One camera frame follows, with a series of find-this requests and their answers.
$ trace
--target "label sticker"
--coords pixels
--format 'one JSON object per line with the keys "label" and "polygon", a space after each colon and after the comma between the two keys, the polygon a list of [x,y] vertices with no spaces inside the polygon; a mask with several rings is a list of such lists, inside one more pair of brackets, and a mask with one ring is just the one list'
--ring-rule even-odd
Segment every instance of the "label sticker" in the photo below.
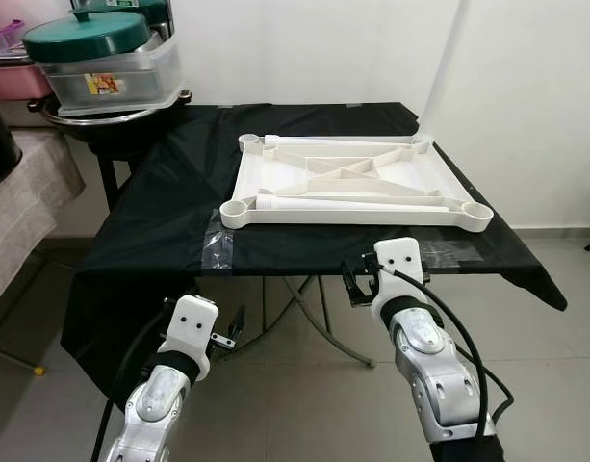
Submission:
{"label": "label sticker", "polygon": [[117,80],[113,73],[85,74],[85,81],[91,94],[116,94],[125,91],[122,80]]}
{"label": "label sticker", "polygon": [[106,0],[107,7],[137,7],[139,0]]}

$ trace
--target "clear plastic box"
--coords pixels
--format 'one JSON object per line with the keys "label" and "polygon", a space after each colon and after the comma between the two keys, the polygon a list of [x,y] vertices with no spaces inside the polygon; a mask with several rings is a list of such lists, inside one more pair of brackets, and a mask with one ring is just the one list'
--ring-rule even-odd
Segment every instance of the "clear plastic box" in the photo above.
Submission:
{"label": "clear plastic box", "polygon": [[163,109],[183,86],[176,41],[151,51],[75,63],[37,63],[60,100],[60,116]]}
{"label": "clear plastic box", "polygon": [[18,45],[25,33],[25,23],[15,19],[10,24],[0,26],[0,51],[5,51]]}

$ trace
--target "pink container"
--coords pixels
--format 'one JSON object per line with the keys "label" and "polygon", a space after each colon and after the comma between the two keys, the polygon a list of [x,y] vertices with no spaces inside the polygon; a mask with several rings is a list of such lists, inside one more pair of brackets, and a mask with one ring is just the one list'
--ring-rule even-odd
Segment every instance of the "pink container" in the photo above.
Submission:
{"label": "pink container", "polygon": [[0,67],[0,101],[43,98],[52,92],[33,64]]}

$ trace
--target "white plastic tray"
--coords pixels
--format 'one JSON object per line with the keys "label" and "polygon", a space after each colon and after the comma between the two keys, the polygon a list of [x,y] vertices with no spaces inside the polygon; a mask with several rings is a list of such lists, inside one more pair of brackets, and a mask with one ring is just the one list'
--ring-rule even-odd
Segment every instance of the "white plastic tray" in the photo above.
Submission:
{"label": "white plastic tray", "polygon": [[428,142],[410,137],[242,135],[224,226],[249,223],[459,226],[479,233],[494,212],[474,202]]}

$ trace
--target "white wall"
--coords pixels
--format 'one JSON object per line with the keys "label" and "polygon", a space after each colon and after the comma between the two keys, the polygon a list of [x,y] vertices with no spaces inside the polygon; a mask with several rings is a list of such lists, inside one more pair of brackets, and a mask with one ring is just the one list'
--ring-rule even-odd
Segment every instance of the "white wall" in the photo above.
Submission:
{"label": "white wall", "polygon": [[[419,114],[457,5],[171,1],[196,104],[401,101]],[[590,0],[472,3],[436,139],[510,224],[590,226]],[[68,2],[0,6],[46,21]],[[93,185],[87,155],[81,170]],[[59,234],[97,229],[81,217],[103,207],[100,188],[70,207]]]}

